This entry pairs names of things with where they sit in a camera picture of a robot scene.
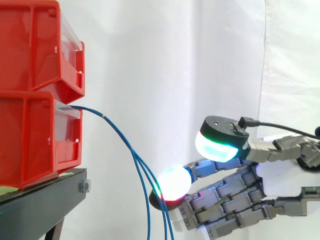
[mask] red plastic bin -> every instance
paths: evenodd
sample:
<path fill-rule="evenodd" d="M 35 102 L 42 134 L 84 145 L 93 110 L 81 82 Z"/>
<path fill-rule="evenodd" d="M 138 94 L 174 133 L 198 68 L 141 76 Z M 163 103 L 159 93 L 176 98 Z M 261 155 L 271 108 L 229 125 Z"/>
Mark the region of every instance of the red plastic bin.
<path fill-rule="evenodd" d="M 55 0 L 0 0 L 0 90 L 85 95 L 85 46 Z"/>
<path fill-rule="evenodd" d="M 49 92 L 0 91 L 0 186 L 24 189 L 81 164 L 82 112 Z"/>

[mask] white wall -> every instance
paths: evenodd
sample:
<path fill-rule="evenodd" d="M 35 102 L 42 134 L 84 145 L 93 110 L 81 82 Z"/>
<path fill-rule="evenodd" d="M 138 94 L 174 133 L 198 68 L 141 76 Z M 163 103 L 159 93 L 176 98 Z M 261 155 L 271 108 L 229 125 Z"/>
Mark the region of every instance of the white wall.
<path fill-rule="evenodd" d="M 258 117 L 263 0 L 60 3 L 85 43 L 86 96 L 77 103 L 111 118 L 156 175 L 200 158 L 194 140 L 205 116 Z M 146 239 L 145 200 L 130 152 L 88 112 L 82 159 L 91 192 L 65 218 L 61 239 Z M 151 239 L 163 239 L 162 215 L 151 214 Z M 246 239 L 248 230 L 228 239 L 241 236 Z M 192 235 L 177 233 L 175 239 Z"/>

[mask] nut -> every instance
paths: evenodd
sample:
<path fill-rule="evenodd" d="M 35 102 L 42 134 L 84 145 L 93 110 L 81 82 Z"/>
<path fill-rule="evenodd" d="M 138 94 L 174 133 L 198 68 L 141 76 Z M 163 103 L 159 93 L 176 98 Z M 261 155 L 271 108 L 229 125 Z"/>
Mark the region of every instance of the nut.
<path fill-rule="evenodd" d="M 83 180 L 81 191 L 82 193 L 89 193 L 91 189 L 91 181 L 89 179 Z"/>

